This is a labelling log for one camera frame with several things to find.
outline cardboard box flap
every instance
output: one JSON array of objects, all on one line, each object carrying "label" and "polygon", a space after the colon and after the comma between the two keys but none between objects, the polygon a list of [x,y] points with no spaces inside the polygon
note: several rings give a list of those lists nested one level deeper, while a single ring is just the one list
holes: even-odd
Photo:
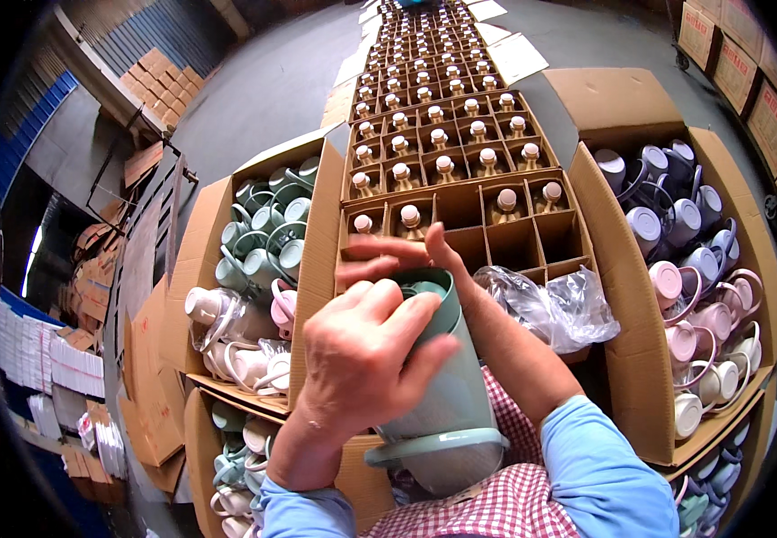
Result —
[{"label": "cardboard box flap", "polygon": [[544,73],[580,139],[593,139],[615,127],[684,125],[675,103],[649,70],[595,67]]},{"label": "cardboard box flap", "polygon": [[264,150],[258,153],[257,155],[251,157],[251,159],[249,159],[244,165],[238,167],[236,171],[232,173],[232,175],[235,176],[239,174],[241,171],[243,171],[244,169],[251,168],[252,166],[256,165],[257,163],[261,163],[265,161],[267,158],[271,156],[280,155],[281,153],[288,152],[289,150],[295,147],[298,147],[300,145],[306,145],[308,144],[308,142],[313,142],[314,140],[323,139],[332,129],[334,129],[341,123],[342,123],[341,121],[332,123],[331,125],[322,127],[320,129],[317,129],[316,131],[311,131],[310,133],[297,136],[294,139],[287,140],[286,142],[282,142],[281,144],[271,147],[268,150]]}]

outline bottle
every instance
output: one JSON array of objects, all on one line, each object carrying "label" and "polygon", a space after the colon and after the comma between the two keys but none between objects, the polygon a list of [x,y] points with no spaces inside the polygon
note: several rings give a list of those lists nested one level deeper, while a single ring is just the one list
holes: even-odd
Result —
[{"label": "bottle", "polygon": [[357,198],[369,198],[380,194],[378,187],[371,186],[371,178],[364,172],[356,172],[352,176],[352,186],[356,188]]},{"label": "bottle", "polygon": [[499,106],[501,112],[514,111],[514,95],[502,94],[499,96]]},{"label": "bottle", "polygon": [[459,79],[448,82],[448,88],[453,97],[463,97],[463,82],[460,82]]},{"label": "bottle", "polygon": [[427,117],[431,119],[431,123],[442,123],[445,114],[439,106],[433,105],[427,109]]},{"label": "bottle", "polygon": [[472,135],[472,144],[483,144],[488,141],[488,126],[481,120],[473,121],[469,126],[469,134]]},{"label": "bottle", "polygon": [[526,130],[526,120],[523,116],[512,116],[511,123],[511,137],[512,139],[522,139]]},{"label": "bottle", "polygon": [[372,139],[374,136],[376,136],[376,130],[374,129],[374,126],[369,121],[363,121],[358,124],[358,134],[362,137],[362,139]]},{"label": "bottle", "polygon": [[401,100],[396,94],[386,95],[386,106],[389,110],[397,110],[401,107]]},{"label": "bottle", "polygon": [[489,147],[481,150],[478,155],[478,162],[481,163],[481,167],[476,170],[476,178],[489,178],[497,174],[504,174],[505,170],[500,166],[499,160],[496,158],[496,152]]},{"label": "bottle", "polygon": [[397,223],[394,235],[402,239],[424,239],[430,225],[430,216],[422,219],[419,209],[409,204],[401,208],[401,222]]},{"label": "bottle", "polygon": [[463,103],[463,110],[466,110],[466,115],[470,118],[478,115],[478,101],[475,99],[467,99]]},{"label": "bottle", "polygon": [[406,114],[402,112],[394,113],[391,117],[391,124],[398,131],[409,128],[409,120],[406,118]]},{"label": "bottle", "polygon": [[373,165],[376,163],[374,160],[374,152],[367,145],[360,145],[356,148],[356,157],[358,157],[358,161],[361,163],[361,166]]},{"label": "bottle", "polygon": [[454,176],[454,163],[451,161],[451,157],[448,155],[440,155],[437,157],[437,185],[443,183],[451,183],[458,180]]},{"label": "bottle", "polygon": [[394,176],[393,192],[421,187],[421,179],[417,178],[405,163],[392,166],[391,173]]},{"label": "bottle", "polygon": [[368,103],[366,102],[360,102],[358,105],[356,105],[356,115],[362,119],[370,117],[371,107],[369,107]]},{"label": "bottle", "polygon": [[419,102],[430,102],[433,93],[427,87],[418,88],[415,94],[419,97]]},{"label": "bottle", "polygon": [[374,222],[368,215],[359,215],[352,221],[353,227],[357,233],[370,233],[372,235],[383,235],[383,223]]},{"label": "bottle", "polygon": [[523,210],[517,207],[517,193],[503,188],[499,195],[488,202],[488,224],[502,224],[523,218]]},{"label": "bottle", "polygon": [[549,182],[541,189],[541,194],[536,194],[533,199],[535,214],[549,213],[551,211],[561,211],[566,209],[564,204],[560,204],[562,199],[562,185],[557,182]]},{"label": "bottle", "polygon": [[442,129],[433,129],[431,131],[431,144],[433,144],[435,152],[444,151],[445,145],[448,144],[448,135]]},{"label": "bottle", "polygon": [[409,140],[402,134],[395,136],[391,140],[391,149],[394,152],[394,156],[407,156],[411,153]]},{"label": "bottle", "polygon": [[540,156],[538,144],[530,142],[520,150],[520,159],[517,162],[517,170],[528,172],[538,168],[538,157]]}]

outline cart wheel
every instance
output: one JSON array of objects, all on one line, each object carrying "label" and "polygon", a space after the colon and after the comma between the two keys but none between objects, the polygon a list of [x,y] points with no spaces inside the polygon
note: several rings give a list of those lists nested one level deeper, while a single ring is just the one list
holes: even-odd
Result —
[{"label": "cart wheel", "polygon": [[687,56],[685,56],[684,52],[677,51],[675,53],[675,64],[679,69],[687,70],[687,68],[691,65],[691,62],[687,59]]},{"label": "cart wheel", "polygon": [[777,216],[777,196],[766,195],[764,209],[765,209],[766,219],[768,219],[769,221],[773,221],[774,217]]}]

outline concrete floor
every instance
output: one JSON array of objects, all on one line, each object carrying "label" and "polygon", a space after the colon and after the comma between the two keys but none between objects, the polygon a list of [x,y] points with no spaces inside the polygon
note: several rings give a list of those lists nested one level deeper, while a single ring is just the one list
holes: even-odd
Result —
[{"label": "concrete floor", "polygon": [[[499,1],[508,14],[487,22],[523,33],[551,68],[651,70],[686,124],[710,128],[720,136],[761,207],[766,192],[758,157],[704,75],[694,66],[686,74],[675,66],[665,13],[652,14],[614,1]],[[360,6],[336,4],[299,16],[247,41],[225,60],[189,106],[172,139],[201,178],[200,186],[231,174],[258,152],[319,127],[341,61],[358,46]],[[556,156],[567,166],[577,131],[544,76],[536,74],[513,88],[530,102]],[[168,152],[161,170],[171,167],[173,160]],[[195,198],[196,190],[186,184],[178,243]],[[150,520],[156,516],[144,517],[153,527]]]}]

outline red and white checkered fabric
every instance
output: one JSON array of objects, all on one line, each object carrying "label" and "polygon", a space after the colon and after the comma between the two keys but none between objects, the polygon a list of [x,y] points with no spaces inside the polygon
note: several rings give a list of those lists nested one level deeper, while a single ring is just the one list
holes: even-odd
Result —
[{"label": "red and white checkered fabric", "polygon": [[[503,468],[464,493],[402,506],[383,517],[362,538],[429,538],[477,534],[493,538],[579,538],[565,509],[550,498],[541,442],[533,423],[520,411],[487,367],[481,369],[502,435],[511,441]],[[460,501],[463,497],[469,500]]]}]

